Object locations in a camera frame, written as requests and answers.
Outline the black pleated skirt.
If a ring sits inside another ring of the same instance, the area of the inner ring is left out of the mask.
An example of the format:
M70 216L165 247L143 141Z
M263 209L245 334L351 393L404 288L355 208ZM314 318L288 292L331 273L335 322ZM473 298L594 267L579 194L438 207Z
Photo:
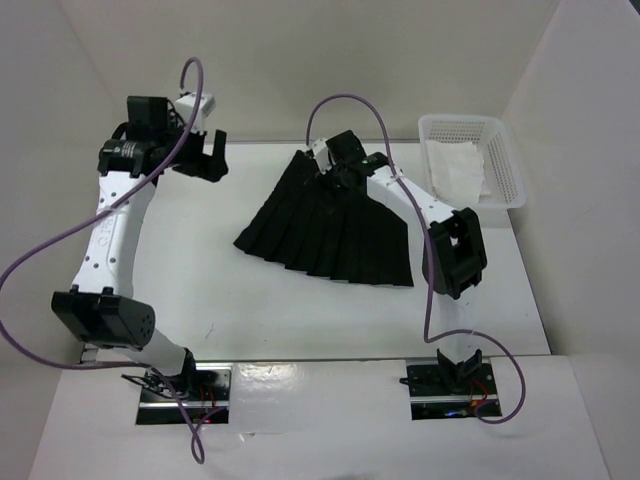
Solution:
M321 173L310 152L295 152L233 245L311 277L414 286L406 222L362 189Z

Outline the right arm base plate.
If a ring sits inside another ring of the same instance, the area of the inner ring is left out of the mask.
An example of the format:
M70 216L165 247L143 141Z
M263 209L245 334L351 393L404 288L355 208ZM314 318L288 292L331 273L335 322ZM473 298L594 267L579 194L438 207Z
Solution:
M474 418L476 408L490 419L502 416L489 361L483 361L479 370L454 390L445 384L435 359L407 361L406 373L399 383L408 389L413 420Z

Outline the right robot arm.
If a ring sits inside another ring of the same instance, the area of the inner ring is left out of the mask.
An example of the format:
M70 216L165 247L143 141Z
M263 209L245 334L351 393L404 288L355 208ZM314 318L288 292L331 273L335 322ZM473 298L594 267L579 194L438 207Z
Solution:
M478 333L473 321L474 294L487 266L478 215L456 209L409 180L391 156L368 155L351 130L310 144L327 180L360 188L366 199L406 223L419 225L423 237L421 270L427 282L423 339L437 348L438 381L459 393L473 380L482 360L459 339Z

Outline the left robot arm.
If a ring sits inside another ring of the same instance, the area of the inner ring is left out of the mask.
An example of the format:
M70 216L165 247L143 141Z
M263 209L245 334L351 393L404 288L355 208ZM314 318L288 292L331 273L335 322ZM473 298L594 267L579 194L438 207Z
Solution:
M99 152L97 210L105 217L92 228L70 289L55 292L51 300L53 312L78 340L153 366L164 376L165 390L180 400L214 377L197 373L193 354L156 328L154 309L134 297L133 269L158 183L151 173L179 138L186 141L170 168L209 182L227 174L225 132L216 131L212 154L204 151L205 120L214 107L209 93L183 93L176 101L128 97L127 121Z

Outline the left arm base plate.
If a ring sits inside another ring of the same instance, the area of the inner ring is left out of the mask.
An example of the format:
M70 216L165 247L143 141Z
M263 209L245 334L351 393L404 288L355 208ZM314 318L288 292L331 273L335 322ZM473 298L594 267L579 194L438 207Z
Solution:
M200 384L187 392L178 390L179 398L194 424L227 424L231 396L232 365L198 362ZM175 398L166 385L149 372L143 375L122 374L121 378L140 388L136 424L184 424Z

